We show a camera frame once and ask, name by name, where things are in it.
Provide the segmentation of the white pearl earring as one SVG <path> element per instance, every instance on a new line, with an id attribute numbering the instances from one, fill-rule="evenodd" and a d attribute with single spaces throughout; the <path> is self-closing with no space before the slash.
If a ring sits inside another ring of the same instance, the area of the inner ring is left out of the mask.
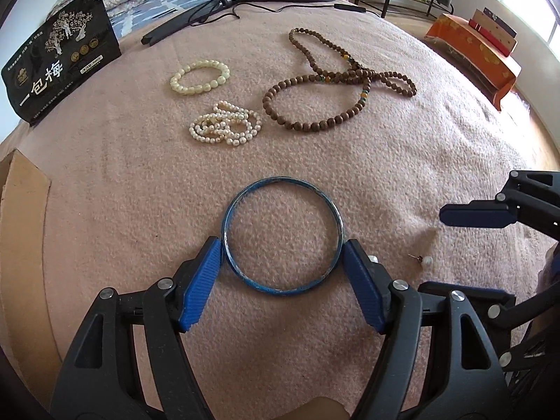
<path id="1" fill-rule="evenodd" d="M 421 256 L 421 255 L 416 256 L 416 255 L 409 254 L 409 257 L 415 260 L 423 268 L 428 268 L 430 266 L 433 266 L 434 263 L 434 259 L 432 256 Z"/>

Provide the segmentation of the cardboard box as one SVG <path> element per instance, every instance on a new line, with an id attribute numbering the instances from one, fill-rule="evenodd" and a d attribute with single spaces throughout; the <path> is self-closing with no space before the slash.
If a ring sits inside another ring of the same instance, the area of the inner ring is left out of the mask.
<path id="1" fill-rule="evenodd" d="M 49 179 L 19 150 L 1 161 L 1 301 L 13 353 L 49 338 L 44 294 L 44 217 Z"/>

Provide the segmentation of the orange cloth covered box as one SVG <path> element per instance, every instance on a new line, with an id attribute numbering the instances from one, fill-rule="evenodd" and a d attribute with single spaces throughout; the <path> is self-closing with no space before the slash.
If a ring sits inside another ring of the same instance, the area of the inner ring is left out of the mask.
<path id="1" fill-rule="evenodd" d="M 502 99 L 512 91 L 521 72 L 521 65 L 512 55 L 504 55 L 466 19 L 448 13 L 433 22 L 425 39 L 443 42 L 465 59 L 489 84 L 488 100 L 501 111 Z"/>

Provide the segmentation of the stacked books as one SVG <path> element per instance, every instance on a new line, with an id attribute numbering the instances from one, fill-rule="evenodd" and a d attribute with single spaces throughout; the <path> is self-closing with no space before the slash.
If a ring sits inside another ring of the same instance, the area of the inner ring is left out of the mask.
<path id="1" fill-rule="evenodd" d="M 503 55 L 510 56 L 517 45 L 517 32 L 489 9 L 476 9 L 469 26 L 482 34 Z"/>

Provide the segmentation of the black snack bag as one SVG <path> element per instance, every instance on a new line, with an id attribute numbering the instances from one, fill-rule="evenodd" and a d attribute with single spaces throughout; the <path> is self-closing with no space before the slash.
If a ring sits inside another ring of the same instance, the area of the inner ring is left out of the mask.
<path id="1" fill-rule="evenodd" d="M 72 0 L 29 36 L 1 70 L 17 116 L 35 126 L 121 55 L 104 0 Z"/>

